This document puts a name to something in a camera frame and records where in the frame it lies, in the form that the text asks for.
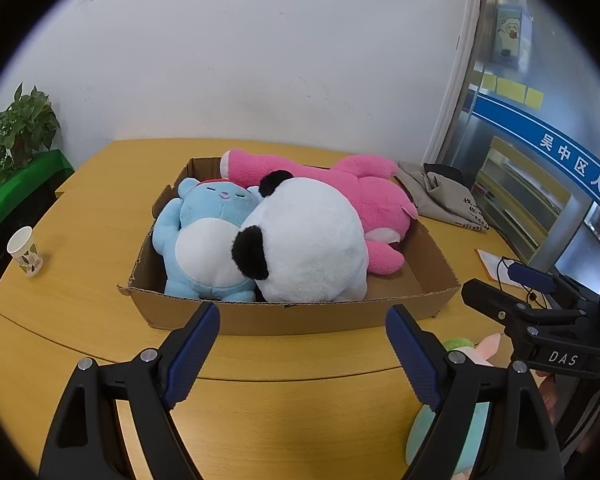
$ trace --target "yellow table surface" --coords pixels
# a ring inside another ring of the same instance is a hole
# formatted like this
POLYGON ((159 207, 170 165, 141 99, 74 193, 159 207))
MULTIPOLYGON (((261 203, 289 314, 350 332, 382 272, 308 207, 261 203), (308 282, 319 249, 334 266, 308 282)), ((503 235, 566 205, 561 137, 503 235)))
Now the yellow table surface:
MULTIPOLYGON (((114 142, 62 185, 36 225, 45 257, 39 275, 27 279, 10 264, 0 280, 0 419, 34 466, 80 357, 120 362, 166 337, 144 322, 116 285, 128 279, 152 224, 151 204, 165 184, 192 156, 219 156, 230 147, 326 167, 345 155, 235 140, 114 142), (21 378, 22 366, 35 373, 21 378)), ((512 256, 493 230, 421 222, 460 282, 487 279, 475 249, 512 256)), ((521 295, 521 289, 505 289, 521 295)), ((459 294, 420 325, 441 340, 477 342, 502 332, 459 294)), ((493 362, 506 365, 510 352, 504 338, 493 362)), ((220 336, 200 378, 174 420, 206 478, 399 478, 404 470, 406 436, 420 405, 384 328, 220 336)), ((126 435, 132 431, 128 413, 122 418, 126 435)), ((136 444, 128 446, 141 463, 136 444)), ((138 467, 144 471, 139 478, 150 478, 146 465, 138 467)))

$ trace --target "blue teddy bear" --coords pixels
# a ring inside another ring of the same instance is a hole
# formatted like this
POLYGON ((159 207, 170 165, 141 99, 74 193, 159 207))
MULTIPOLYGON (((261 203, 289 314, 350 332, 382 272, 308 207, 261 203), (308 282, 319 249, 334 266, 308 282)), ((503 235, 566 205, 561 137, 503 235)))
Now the blue teddy bear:
POLYGON ((185 178, 155 221, 153 244, 164 258, 168 296, 255 301, 255 282, 240 272, 231 248, 240 225, 262 199, 229 181, 185 178))

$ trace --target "pink plush ear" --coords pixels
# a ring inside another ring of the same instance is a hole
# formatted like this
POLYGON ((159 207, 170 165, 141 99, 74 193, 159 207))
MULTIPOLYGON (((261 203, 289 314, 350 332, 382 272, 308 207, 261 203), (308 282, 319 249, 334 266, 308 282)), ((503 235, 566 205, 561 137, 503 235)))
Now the pink plush ear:
POLYGON ((413 205, 413 202, 408 201, 408 203, 401 204, 400 207, 414 220, 418 218, 418 210, 416 209, 416 206, 413 205))
POLYGON ((478 343, 478 346, 475 347, 475 351, 480 357, 487 360, 495 355, 499 345, 500 334, 491 334, 478 343))

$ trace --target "black panda ear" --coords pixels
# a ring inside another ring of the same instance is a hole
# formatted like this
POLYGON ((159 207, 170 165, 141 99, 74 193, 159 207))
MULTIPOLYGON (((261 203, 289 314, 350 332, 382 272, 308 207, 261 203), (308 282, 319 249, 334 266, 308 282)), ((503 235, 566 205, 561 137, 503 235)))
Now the black panda ear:
POLYGON ((266 280, 269 277, 262 246, 262 231, 257 225, 251 225, 238 233, 231 248, 231 257, 247 278, 266 280))
POLYGON ((294 176, 287 170, 272 171, 268 175, 262 177, 258 191, 264 198, 272 194, 282 182, 293 177, 294 176))

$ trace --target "potted plant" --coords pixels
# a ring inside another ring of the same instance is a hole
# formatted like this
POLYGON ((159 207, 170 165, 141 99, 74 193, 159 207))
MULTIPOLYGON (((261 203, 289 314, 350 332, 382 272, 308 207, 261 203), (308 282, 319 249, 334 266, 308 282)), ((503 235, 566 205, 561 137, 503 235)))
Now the potted plant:
POLYGON ((49 150, 59 129, 48 95, 35 86, 29 95, 22 95, 20 83, 13 103, 0 112, 0 186, 26 168, 42 146, 49 150))

